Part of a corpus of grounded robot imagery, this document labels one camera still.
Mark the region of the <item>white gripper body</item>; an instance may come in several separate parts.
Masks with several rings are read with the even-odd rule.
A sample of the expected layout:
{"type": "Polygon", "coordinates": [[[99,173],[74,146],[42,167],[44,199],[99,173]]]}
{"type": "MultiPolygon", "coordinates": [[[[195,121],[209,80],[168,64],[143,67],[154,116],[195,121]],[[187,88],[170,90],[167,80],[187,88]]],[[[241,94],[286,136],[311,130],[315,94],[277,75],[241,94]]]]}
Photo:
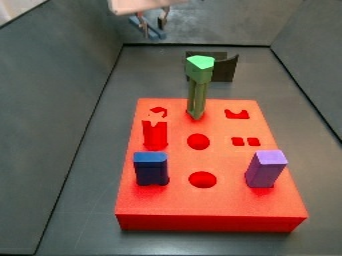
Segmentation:
{"type": "Polygon", "coordinates": [[[118,16],[162,9],[168,14],[171,6],[189,0],[107,0],[112,13],[118,16]]]}

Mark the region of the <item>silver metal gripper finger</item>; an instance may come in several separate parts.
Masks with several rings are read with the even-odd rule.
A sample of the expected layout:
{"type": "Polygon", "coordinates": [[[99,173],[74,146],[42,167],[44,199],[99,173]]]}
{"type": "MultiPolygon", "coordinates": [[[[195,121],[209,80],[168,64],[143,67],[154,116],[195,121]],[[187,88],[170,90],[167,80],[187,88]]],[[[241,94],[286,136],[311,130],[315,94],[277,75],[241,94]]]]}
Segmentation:
{"type": "Polygon", "coordinates": [[[142,28],[144,38],[148,38],[148,25],[143,17],[143,12],[136,12],[136,18],[139,20],[139,27],[142,28]]]}

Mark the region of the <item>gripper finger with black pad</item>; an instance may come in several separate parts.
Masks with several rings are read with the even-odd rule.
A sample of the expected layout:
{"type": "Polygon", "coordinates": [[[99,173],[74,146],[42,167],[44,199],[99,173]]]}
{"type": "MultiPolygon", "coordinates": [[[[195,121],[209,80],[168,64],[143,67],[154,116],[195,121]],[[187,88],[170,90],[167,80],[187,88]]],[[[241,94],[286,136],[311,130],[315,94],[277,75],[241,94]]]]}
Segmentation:
{"type": "Polygon", "coordinates": [[[171,10],[171,6],[162,7],[162,13],[158,17],[158,27],[160,30],[164,30],[170,10],[171,10]]]}

